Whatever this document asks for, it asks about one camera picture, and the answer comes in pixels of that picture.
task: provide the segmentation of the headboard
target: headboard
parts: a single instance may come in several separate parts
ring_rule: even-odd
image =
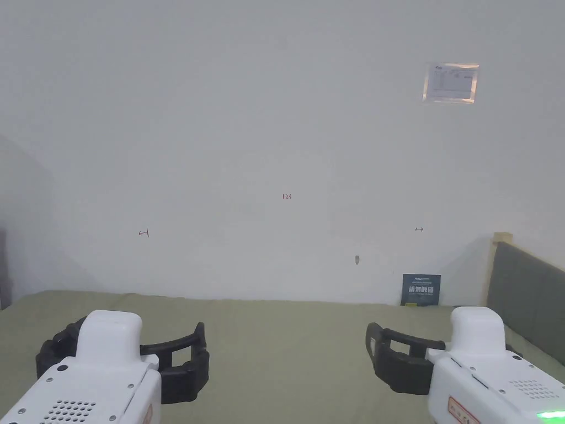
[[[495,240],[494,246],[487,307],[509,328],[565,364],[565,271],[508,240]]]

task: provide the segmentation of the red label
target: red label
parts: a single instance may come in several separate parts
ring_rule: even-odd
[[[149,404],[149,408],[147,409],[147,412],[145,413],[145,418],[143,419],[143,424],[150,424],[152,418],[153,418],[153,405]]]
[[[455,417],[457,421],[461,424],[481,424],[481,422],[476,419],[473,414],[471,414],[467,409],[463,407],[459,402],[449,397],[447,402],[447,411]]]

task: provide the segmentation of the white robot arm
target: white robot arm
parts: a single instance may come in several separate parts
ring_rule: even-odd
[[[182,339],[140,345],[141,318],[94,311],[46,341],[37,382],[0,424],[159,424],[162,404],[193,401],[208,381],[204,325]],[[172,352],[191,360],[172,366]]]
[[[437,424],[565,422],[565,386],[509,349],[497,313],[461,307],[451,322],[450,344],[369,324],[375,374],[396,392],[427,395]],[[409,345],[409,354],[392,350],[391,340]]]

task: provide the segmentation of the framed sign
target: framed sign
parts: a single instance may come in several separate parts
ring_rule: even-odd
[[[440,303],[441,275],[404,274],[401,306],[437,306]]]
[[[424,102],[475,103],[479,65],[430,63],[424,82]]]

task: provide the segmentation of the green led light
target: green led light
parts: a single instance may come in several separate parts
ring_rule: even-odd
[[[565,418],[565,411],[541,412],[538,418]]]

